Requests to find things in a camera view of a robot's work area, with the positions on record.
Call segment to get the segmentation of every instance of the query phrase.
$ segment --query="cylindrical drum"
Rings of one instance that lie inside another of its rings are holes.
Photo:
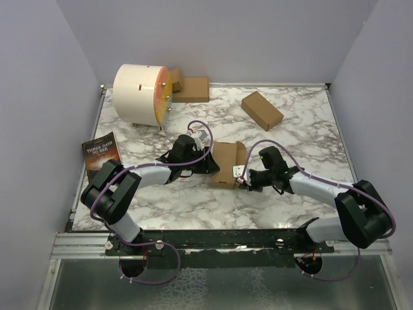
[[[129,123],[161,126],[172,102],[172,82],[166,67],[123,65],[113,89],[117,115]]]

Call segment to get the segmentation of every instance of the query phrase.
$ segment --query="marble table top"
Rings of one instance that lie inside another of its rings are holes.
[[[241,109],[241,100],[256,90],[285,116],[268,132]],[[174,103],[165,132],[146,125],[133,128],[121,121],[113,106],[112,89],[108,89],[95,137],[113,131],[123,163],[137,165],[153,161],[171,149],[193,119],[208,123],[215,141],[242,141],[249,149],[261,139],[276,140],[307,171],[338,181],[353,181],[324,87],[211,87],[208,103]],[[201,127],[194,124],[194,129],[198,128]],[[263,169],[259,149],[250,160],[252,169]],[[285,159],[292,165],[287,156]],[[168,185],[146,187],[136,192],[129,213],[144,229],[289,228],[299,227],[316,216],[336,213],[312,198],[288,193],[280,196],[271,188],[258,193],[212,188],[209,183],[210,176],[193,175]],[[104,229],[79,202],[72,230]]]

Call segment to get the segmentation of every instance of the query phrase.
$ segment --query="wall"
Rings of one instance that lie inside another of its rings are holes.
[[[0,308],[35,309],[99,84],[54,0],[1,1]]]
[[[413,2],[379,0],[331,86],[358,178],[394,213],[390,242],[413,305]]]
[[[57,0],[101,83],[123,63],[213,82],[331,82],[377,0]]]

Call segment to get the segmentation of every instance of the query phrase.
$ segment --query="book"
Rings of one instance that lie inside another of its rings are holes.
[[[117,160],[122,163],[117,141],[113,132],[106,136],[82,143],[85,155],[86,171],[88,180],[94,178],[103,164],[108,160]]]

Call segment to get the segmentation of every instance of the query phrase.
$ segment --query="cardboard box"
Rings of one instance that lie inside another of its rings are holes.
[[[221,189],[235,189],[239,183],[232,175],[232,167],[244,165],[247,158],[247,150],[241,142],[225,143],[215,142],[212,149],[212,157],[220,168],[220,171],[211,177],[211,186]]]
[[[241,108],[265,131],[280,124],[284,115],[259,92],[242,100]]]
[[[183,75],[179,68],[173,69],[169,72],[172,81],[172,92],[177,92],[183,88]]]
[[[172,95],[172,102],[209,102],[209,79],[184,77],[184,88]]]

